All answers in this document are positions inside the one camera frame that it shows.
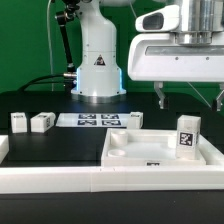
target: cable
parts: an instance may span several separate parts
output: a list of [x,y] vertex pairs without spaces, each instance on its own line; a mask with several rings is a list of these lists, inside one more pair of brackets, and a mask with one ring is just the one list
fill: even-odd
[[[52,0],[49,0],[47,5],[47,36],[48,36],[48,47],[49,47],[49,56],[50,56],[50,69],[51,69],[51,74],[54,74],[54,60],[53,60],[53,53],[52,53],[51,24],[50,24],[51,3],[52,3]],[[54,91],[54,84],[52,84],[51,90]]]
[[134,8],[133,8],[133,5],[132,5],[131,0],[129,0],[129,5],[130,5],[131,11],[132,11],[132,13],[133,13],[135,19],[137,19],[137,15],[136,15],[136,13],[135,13],[135,10],[134,10]]
[[55,74],[55,75],[46,75],[46,76],[42,76],[36,79],[31,80],[30,82],[28,82],[27,84],[21,86],[18,91],[23,91],[24,89],[26,89],[27,86],[32,85],[34,83],[37,83],[38,81],[44,80],[44,79],[52,79],[52,78],[56,78],[56,77],[63,77],[63,74]]
[[204,100],[204,102],[211,108],[211,105],[208,103],[208,101],[199,93],[199,91],[190,83],[188,82],[189,86]]
[[62,81],[49,81],[49,82],[34,82],[34,83],[28,83],[22,87],[19,88],[19,91],[24,91],[27,87],[31,86],[31,85],[39,85],[39,84],[54,84],[54,83],[65,83],[65,82],[62,82]]

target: white cube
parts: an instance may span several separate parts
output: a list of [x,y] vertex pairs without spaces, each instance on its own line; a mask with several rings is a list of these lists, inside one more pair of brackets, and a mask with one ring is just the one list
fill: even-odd
[[127,121],[127,129],[140,129],[143,124],[143,113],[131,112]]
[[45,132],[54,125],[54,113],[40,113],[31,118],[31,132]]
[[197,145],[200,135],[201,118],[182,115],[177,122],[176,156],[197,159]]
[[11,125],[13,133],[27,132],[27,119],[25,113],[11,113]]

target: green wall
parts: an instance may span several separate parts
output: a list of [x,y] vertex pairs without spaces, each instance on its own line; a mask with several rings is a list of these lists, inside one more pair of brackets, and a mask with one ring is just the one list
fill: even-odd
[[[49,75],[49,51],[47,41],[48,0],[1,0],[0,20],[0,92],[17,90],[33,78]],[[150,0],[136,0],[134,8],[137,16],[162,8],[163,4]],[[54,19],[57,11],[63,10],[62,1],[51,5],[51,34],[54,57],[54,73],[66,70],[66,61],[59,27]],[[133,82],[127,75],[128,51],[131,40],[137,35],[135,18],[130,7],[103,8],[102,14],[117,27],[117,63],[123,70],[124,88],[128,91],[153,91],[151,82]],[[76,19],[67,25],[73,60],[78,67],[81,63],[81,29]],[[208,100],[219,93],[218,84],[196,83],[195,87]],[[30,90],[51,90],[51,86],[35,86]],[[183,92],[197,98],[197,94],[186,83],[165,83],[166,92]]]

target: black table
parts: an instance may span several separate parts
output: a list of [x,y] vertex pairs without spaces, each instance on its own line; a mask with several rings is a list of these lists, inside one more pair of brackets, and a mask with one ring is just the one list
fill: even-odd
[[[94,105],[62,92],[6,92],[0,94],[0,105],[0,133],[10,135],[10,152],[1,167],[98,166],[106,134],[106,128],[54,127],[45,134],[13,135],[11,112],[140,111],[144,129],[163,130],[175,130],[183,114],[200,116],[201,134],[224,152],[224,117],[185,94],[170,93],[169,110],[159,109],[154,93],[128,93],[125,101]],[[2,223],[223,223],[224,191],[0,195],[0,217]]]

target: printed marker sheet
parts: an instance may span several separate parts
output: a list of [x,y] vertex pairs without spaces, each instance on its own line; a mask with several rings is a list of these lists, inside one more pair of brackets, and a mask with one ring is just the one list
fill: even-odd
[[57,127],[127,127],[130,114],[61,113]]

